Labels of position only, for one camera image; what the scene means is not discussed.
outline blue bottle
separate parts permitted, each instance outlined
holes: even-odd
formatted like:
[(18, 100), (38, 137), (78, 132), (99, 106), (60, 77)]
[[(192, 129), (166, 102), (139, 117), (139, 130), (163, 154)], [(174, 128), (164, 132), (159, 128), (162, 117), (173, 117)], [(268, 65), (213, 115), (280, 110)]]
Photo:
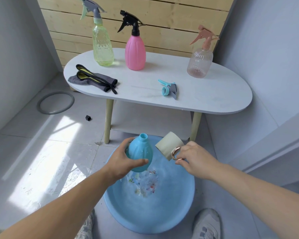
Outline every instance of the blue bottle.
[(153, 149), (148, 141), (147, 134), (141, 133), (130, 143), (126, 156), (130, 159), (147, 158), (149, 160), (146, 165), (132, 169), (133, 172), (140, 173), (149, 167), (153, 159)]

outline light green trigger sprayer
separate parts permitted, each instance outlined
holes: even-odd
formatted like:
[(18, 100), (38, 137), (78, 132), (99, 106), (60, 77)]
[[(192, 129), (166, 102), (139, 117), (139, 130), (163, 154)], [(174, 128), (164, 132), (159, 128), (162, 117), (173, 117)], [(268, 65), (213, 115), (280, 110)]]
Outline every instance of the light green trigger sprayer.
[(103, 26), (103, 20), (100, 14), (106, 13), (99, 4), (92, 0), (81, 0), (83, 3), (83, 11), (81, 19), (88, 12), (93, 12), (93, 20), (95, 27), (93, 28), (93, 54), (95, 61), (102, 66), (109, 66), (114, 61), (114, 53), (111, 45), (111, 40), (106, 28)]

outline spray bottle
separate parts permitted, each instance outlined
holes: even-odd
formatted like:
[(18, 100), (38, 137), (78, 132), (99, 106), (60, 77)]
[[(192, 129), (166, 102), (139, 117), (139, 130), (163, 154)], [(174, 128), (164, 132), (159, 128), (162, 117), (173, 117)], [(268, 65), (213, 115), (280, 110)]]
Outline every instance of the spray bottle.
[(199, 39), (205, 38), (206, 40), (203, 43), (202, 48), (198, 48), (193, 52), (187, 66), (187, 73), (196, 78), (204, 78), (213, 62), (214, 55), (213, 52), (209, 50), (211, 41), (218, 40), (219, 38), (213, 38), (215, 34), (203, 25), (199, 25), (198, 29), (198, 36), (191, 44)]
[(138, 22), (141, 23), (140, 26), (144, 26), (145, 24), (143, 24), (137, 17), (126, 11), (121, 10), (120, 14), (124, 17), (123, 23), (118, 32), (120, 32), (125, 26), (133, 26), (132, 35), (125, 47), (126, 66), (132, 70), (141, 70), (145, 66), (146, 51), (143, 40), (140, 37)]
[(95, 27), (93, 29), (93, 53), (95, 61), (101, 66), (109, 66), (114, 61), (114, 53), (112, 49), (111, 40), (106, 28), (103, 26), (103, 20), (100, 15), (106, 13), (92, 0), (81, 0), (83, 1), (83, 11), (81, 19), (83, 19), (88, 12), (93, 12)]

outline white table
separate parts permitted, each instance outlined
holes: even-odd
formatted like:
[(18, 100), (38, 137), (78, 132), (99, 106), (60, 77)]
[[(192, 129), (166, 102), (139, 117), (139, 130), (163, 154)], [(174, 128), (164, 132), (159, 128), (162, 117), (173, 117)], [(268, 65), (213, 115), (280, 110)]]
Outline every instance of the white table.
[[(70, 60), (63, 72), (68, 81), (77, 72), (76, 64), (82, 64), (94, 73), (118, 80), (117, 95), (92, 85), (68, 82), (83, 94), (106, 98), (105, 143), (109, 142), (110, 129), (157, 136), (173, 131), (183, 140), (195, 140), (202, 113), (236, 113), (252, 100), (248, 84), (221, 65), (212, 63), (205, 78), (194, 78), (186, 71), (189, 58), (147, 52), (145, 68), (133, 71), (126, 67), (125, 50), (113, 48), (113, 51), (115, 61), (109, 67), (99, 66), (93, 51), (88, 51)], [(158, 79), (176, 83), (177, 100), (162, 96)], [(194, 112), (193, 121), (190, 111)]]

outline plastic basin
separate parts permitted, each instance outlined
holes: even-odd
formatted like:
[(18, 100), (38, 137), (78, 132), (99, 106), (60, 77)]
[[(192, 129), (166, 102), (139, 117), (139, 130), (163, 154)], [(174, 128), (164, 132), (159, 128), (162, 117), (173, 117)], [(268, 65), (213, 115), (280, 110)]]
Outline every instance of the plastic basin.
[(176, 165), (175, 161), (163, 157), (155, 147), (161, 139), (149, 135), (154, 156), (148, 170), (155, 170), (157, 176), (154, 193), (145, 197), (137, 194), (135, 188), (128, 184), (127, 177), (118, 180), (104, 193), (105, 203), (112, 216), (121, 225), (137, 233), (156, 234), (173, 228), (185, 217), (193, 202), (194, 176)]

